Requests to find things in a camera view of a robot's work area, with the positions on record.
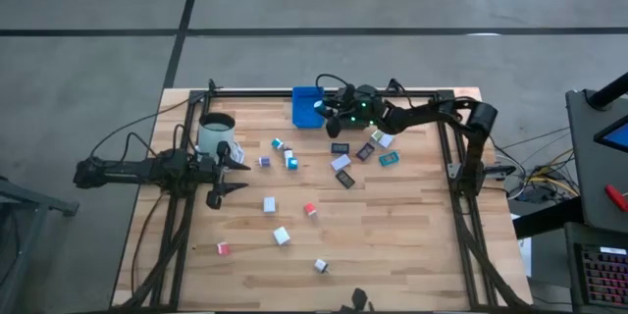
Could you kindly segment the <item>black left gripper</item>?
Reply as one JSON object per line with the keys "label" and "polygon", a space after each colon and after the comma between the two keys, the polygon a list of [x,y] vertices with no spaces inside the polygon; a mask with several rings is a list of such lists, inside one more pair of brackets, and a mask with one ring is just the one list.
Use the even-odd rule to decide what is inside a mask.
{"label": "black left gripper", "polygon": [[[220,209],[222,201],[228,193],[248,186],[248,183],[225,183],[223,163],[231,153],[228,143],[224,140],[220,141],[216,147],[216,152],[218,160],[215,160],[209,152],[201,152],[199,147],[195,148],[198,179],[203,183],[213,185],[213,188],[207,192],[206,199],[206,204],[211,209]],[[227,159],[227,167],[230,170],[250,170],[250,167],[231,158]]]}

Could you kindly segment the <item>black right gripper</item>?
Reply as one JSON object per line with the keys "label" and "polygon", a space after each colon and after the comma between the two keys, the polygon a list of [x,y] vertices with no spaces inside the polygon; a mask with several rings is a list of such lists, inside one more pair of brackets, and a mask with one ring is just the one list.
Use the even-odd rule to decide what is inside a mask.
{"label": "black right gripper", "polygon": [[381,92],[368,84],[348,84],[335,94],[324,97],[322,102],[327,108],[323,117],[327,120],[326,131],[331,138],[340,135],[340,120],[368,122],[370,126],[375,126],[385,111]]}

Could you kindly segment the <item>blue plastic basket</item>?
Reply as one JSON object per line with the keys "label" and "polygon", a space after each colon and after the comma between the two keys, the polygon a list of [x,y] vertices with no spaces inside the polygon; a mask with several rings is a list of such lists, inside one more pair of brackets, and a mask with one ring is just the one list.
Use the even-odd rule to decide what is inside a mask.
{"label": "blue plastic basket", "polygon": [[324,119],[314,108],[314,104],[323,98],[324,90],[316,86],[295,86],[292,89],[292,123],[298,129],[319,129]]}

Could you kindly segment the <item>white cylindrical container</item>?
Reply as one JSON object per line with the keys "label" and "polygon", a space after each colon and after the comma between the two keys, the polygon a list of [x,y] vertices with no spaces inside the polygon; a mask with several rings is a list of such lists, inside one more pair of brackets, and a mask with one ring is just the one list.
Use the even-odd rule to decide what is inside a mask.
{"label": "white cylindrical container", "polygon": [[235,146],[236,120],[225,113],[207,113],[199,119],[198,151],[214,159],[218,158],[218,145],[225,142],[229,148]]}

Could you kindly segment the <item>purple small display module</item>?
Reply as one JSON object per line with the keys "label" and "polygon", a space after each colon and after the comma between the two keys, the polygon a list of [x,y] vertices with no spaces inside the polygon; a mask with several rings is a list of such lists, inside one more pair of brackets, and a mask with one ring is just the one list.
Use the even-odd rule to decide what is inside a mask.
{"label": "purple small display module", "polygon": [[375,151],[375,147],[366,142],[355,154],[355,156],[362,162],[366,161]]}

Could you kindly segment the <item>grey metal table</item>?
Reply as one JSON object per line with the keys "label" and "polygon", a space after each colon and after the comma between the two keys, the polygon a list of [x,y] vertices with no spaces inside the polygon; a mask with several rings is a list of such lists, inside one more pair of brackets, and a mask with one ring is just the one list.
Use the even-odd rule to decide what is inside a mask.
{"label": "grey metal table", "polygon": [[56,210],[64,217],[74,217],[79,209],[78,202],[64,201],[36,191],[29,190],[0,177],[0,205],[6,206],[8,218],[18,219],[19,211],[32,211],[31,224],[25,235],[15,226],[16,255],[7,271],[0,279],[0,314],[10,314],[26,278],[31,253],[43,230],[44,221],[50,211]]}

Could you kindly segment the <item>black desk leg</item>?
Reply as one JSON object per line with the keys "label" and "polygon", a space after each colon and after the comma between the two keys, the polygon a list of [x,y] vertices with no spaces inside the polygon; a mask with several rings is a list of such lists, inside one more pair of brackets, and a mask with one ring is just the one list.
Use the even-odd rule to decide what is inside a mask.
{"label": "black desk leg", "polygon": [[562,229],[566,223],[584,223],[580,197],[520,216],[513,221],[513,226],[517,238],[522,239]]}

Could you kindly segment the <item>white paper sheet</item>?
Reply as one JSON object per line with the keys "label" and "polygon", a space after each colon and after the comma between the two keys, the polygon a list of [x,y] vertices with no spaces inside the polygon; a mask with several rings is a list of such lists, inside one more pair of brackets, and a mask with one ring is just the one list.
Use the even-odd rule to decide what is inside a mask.
{"label": "white paper sheet", "polygon": [[525,237],[518,239],[518,247],[524,265],[524,272],[528,278],[532,277],[532,239]]}

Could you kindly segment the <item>grey desk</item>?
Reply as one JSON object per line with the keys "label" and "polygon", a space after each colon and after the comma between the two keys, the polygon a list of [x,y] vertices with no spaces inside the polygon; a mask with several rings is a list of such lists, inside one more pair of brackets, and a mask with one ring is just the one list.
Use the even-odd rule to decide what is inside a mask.
{"label": "grey desk", "polygon": [[628,152],[594,141],[598,132],[628,116],[628,98],[615,100],[606,111],[590,107],[581,91],[568,91],[565,100],[584,220],[594,228],[628,233],[628,211],[620,210],[604,190],[612,185],[628,191]]}

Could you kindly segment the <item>black pole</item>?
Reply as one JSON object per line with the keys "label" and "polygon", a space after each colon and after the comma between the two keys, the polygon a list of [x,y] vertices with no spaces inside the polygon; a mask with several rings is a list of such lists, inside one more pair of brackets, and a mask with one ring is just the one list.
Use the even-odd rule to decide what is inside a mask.
{"label": "black pole", "polygon": [[608,109],[612,102],[628,93],[628,72],[598,91],[586,90],[585,98],[590,107],[598,111]]}

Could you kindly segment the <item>monitor with blue screen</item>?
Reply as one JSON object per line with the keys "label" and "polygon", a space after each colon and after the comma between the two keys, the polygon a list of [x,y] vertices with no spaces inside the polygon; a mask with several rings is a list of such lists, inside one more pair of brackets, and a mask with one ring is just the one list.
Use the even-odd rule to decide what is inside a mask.
{"label": "monitor with blue screen", "polygon": [[628,153],[628,115],[597,132],[594,142]]}

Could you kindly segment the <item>red hand tool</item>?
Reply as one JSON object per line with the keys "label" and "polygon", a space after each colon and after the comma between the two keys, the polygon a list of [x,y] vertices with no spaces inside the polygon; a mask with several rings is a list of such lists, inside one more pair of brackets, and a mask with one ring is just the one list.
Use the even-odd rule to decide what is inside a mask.
{"label": "red hand tool", "polygon": [[628,212],[628,196],[619,191],[612,184],[607,184],[604,187],[604,192],[620,211]]}

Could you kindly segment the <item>keyboard with colourful keys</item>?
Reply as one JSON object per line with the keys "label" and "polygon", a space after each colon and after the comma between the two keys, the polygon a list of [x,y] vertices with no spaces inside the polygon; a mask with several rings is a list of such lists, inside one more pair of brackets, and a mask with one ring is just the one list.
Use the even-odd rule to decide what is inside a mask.
{"label": "keyboard with colourful keys", "polygon": [[584,303],[628,310],[628,249],[579,243],[574,248]]}

